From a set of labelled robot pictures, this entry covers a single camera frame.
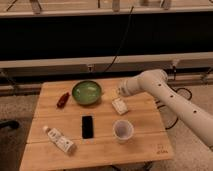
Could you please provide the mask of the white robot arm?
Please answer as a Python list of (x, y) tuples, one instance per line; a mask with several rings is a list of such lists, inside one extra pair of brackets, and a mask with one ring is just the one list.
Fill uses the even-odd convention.
[(172, 110), (213, 151), (213, 115), (177, 94), (168, 86), (167, 79), (168, 75), (162, 69), (147, 70), (123, 80), (118, 92), (121, 96), (149, 93)]

